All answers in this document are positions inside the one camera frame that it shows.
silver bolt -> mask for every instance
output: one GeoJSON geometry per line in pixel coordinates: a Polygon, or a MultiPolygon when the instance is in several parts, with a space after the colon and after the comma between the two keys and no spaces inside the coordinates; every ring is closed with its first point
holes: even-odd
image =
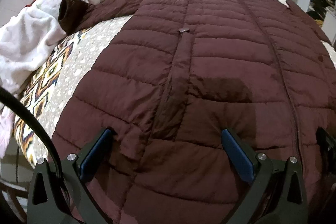
{"type": "Polygon", "coordinates": [[[75,154],[69,154],[67,157],[68,160],[74,160],[75,158],[76,158],[75,154]]]}
{"type": "Polygon", "coordinates": [[[296,157],[290,157],[289,160],[291,161],[291,163],[297,163],[297,159],[296,157]]]}
{"type": "Polygon", "coordinates": [[[45,160],[45,158],[39,158],[39,159],[37,160],[37,164],[42,164],[42,163],[44,163],[44,160],[45,160]]]}
{"type": "Polygon", "coordinates": [[[265,160],[265,159],[267,159],[267,156],[266,156],[264,153],[259,153],[259,154],[258,154],[258,158],[259,158],[260,160],[265,160]]]}

maroon puffer jacket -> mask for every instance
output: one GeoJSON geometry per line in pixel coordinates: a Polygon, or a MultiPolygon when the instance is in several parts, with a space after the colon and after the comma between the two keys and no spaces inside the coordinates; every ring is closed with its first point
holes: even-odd
{"type": "MultiPolygon", "coordinates": [[[[126,13],[127,1],[115,1],[111,10],[126,13]]],[[[317,25],[289,4],[134,6],[52,138],[65,158],[101,128],[115,129],[111,157],[88,188],[116,223],[220,223],[246,190],[221,146],[227,127],[273,159],[296,156],[318,210],[329,188],[315,132],[336,132],[336,70],[317,25]]]]}

mattress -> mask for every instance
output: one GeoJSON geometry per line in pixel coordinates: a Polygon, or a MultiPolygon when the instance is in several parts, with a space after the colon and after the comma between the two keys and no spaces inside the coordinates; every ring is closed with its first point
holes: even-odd
{"type": "MultiPolygon", "coordinates": [[[[286,0],[278,1],[287,5],[286,0]]],[[[79,81],[131,17],[100,22],[90,29],[66,37],[33,75],[21,102],[39,120],[50,138],[79,81]]],[[[336,66],[336,52],[328,43],[323,44],[336,66]]],[[[33,167],[40,157],[47,158],[48,151],[44,144],[19,117],[15,118],[14,134],[24,156],[33,167]]]]}

blue gripper pad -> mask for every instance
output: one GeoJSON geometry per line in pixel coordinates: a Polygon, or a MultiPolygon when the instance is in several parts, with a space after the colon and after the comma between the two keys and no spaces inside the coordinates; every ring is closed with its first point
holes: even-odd
{"type": "Polygon", "coordinates": [[[221,142],[241,180],[252,184],[254,180],[253,164],[227,129],[222,131],[221,142]]]}
{"type": "Polygon", "coordinates": [[[79,178],[83,183],[90,182],[93,179],[100,163],[110,151],[112,142],[113,132],[107,128],[95,141],[79,167],[79,178]]]}

